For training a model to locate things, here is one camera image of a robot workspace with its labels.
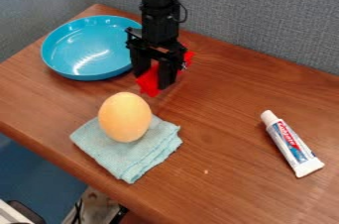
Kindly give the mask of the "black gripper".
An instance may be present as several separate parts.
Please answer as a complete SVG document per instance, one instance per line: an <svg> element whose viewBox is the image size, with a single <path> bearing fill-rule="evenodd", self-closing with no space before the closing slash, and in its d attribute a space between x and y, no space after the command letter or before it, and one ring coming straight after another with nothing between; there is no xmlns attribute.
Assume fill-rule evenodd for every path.
<svg viewBox="0 0 339 224"><path fill-rule="evenodd" d="M129 27L126 29L127 41L126 46L130 47L134 44L150 45L150 46L179 46L179 24L181 21L181 7L170 6L167 8L147 8L142 9L142 28ZM131 63L133 70L137 77L139 77L151 66L151 58L147 51L133 50L131 51ZM158 69L158 88L165 90L177 79L178 69L175 64L169 60L159 61Z"/></svg>

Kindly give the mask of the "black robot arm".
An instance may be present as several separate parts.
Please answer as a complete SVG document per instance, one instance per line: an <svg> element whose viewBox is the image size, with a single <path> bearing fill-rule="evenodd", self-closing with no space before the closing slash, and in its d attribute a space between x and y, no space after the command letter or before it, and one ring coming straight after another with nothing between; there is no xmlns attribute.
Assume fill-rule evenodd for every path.
<svg viewBox="0 0 339 224"><path fill-rule="evenodd" d="M166 89L175 81L178 71L185 69L187 48L178 41L181 19L181 0L142 0L142 28L126 29L133 71L141 77L151 68L155 59L159 64L155 86Z"/></svg>

